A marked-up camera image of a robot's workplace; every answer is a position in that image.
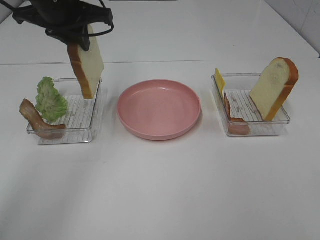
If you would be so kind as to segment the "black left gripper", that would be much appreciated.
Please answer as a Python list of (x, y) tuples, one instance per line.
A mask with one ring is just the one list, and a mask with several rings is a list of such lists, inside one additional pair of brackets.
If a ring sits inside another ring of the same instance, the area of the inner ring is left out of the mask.
[(16, 8), (12, 17), (20, 25), (28, 22), (56, 32), (48, 36), (67, 46), (77, 42), (85, 52), (90, 49), (89, 37), (112, 32), (112, 29), (98, 33), (84, 32), (88, 25), (94, 23), (112, 26), (112, 11), (104, 3), (97, 6), (81, 0), (32, 0), (30, 5)]

